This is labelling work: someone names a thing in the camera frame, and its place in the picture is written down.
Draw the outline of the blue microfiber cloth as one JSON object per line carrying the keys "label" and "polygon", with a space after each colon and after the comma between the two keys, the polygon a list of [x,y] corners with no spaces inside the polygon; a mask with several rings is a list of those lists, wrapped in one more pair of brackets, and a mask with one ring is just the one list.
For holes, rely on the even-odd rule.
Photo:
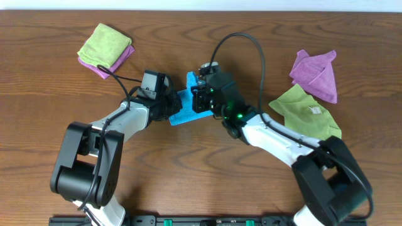
{"label": "blue microfiber cloth", "polygon": [[179,124],[184,124],[190,121],[196,121],[203,117],[208,117],[212,115],[212,112],[210,110],[201,113],[196,113],[192,108],[193,94],[191,88],[196,87],[197,82],[198,78],[195,72],[188,72],[186,89],[178,92],[178,96],[181,98],[183,108],[178,113],[169,117],[170,124],[172,126],[177,126]]}

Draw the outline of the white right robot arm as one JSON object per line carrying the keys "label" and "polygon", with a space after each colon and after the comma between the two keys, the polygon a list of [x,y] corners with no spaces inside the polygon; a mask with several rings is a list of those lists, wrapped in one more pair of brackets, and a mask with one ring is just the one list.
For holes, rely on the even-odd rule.
{"label": "white right robot arm", "polygon": [[363,222],[374,209],[372,188],[353,155],[338,137],[304,136],[247,105],[238,91],[193,87],[195,112],[211,110],[234,138],[261,148],[288,165],[305,202],[295,225]]}

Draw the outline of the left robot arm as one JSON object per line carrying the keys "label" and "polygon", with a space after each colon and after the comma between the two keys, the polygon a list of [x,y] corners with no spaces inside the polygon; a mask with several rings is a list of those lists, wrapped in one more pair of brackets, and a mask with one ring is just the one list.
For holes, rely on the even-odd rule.
{"label": "left robot arm", "polygon": [[175,91],[158,97],[128,96],[101,120],[72,122],[54,165],[51,191],[83,210],[91,225],[122,225],[126,210],[114,192],[124,143],[151,122],[164,121],[181,108]]}

